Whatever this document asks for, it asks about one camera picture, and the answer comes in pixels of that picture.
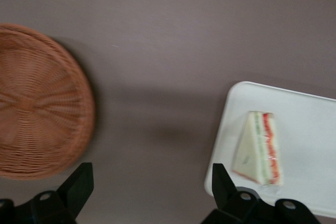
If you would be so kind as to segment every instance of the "white tray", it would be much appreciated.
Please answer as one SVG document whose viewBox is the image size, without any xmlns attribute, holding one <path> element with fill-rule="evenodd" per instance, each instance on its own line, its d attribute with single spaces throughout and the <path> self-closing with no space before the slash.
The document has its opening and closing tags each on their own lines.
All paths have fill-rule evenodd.
<svg viewBox="0 0 336 224">
<path fill-rule="evenodd" d="M 248 111 L 274 113 L 284 186 L 265 189 L 232 172 Z M 205 189 L 212 194 L 212 164 L 222 163 L 236 186 L 254 189 L 274 205 L 279 198 L 304 203 L 314 214 L 336 218 L 336 100 L 253 82 L 234 85 L 227 97 Z"/>
</svg>

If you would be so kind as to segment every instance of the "wicker basket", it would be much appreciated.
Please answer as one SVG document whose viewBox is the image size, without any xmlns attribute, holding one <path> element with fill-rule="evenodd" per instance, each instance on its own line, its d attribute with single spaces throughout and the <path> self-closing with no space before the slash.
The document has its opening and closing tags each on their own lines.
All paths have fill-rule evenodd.
<svg viewBox="0 0 336 224">
<path fill-rule="evenodd" d="M 0 176 L 36 179 L 66 169 L 93 125 L 92 93 L 73 57 L 34 30 L 0 24 Z"/>
</svg>

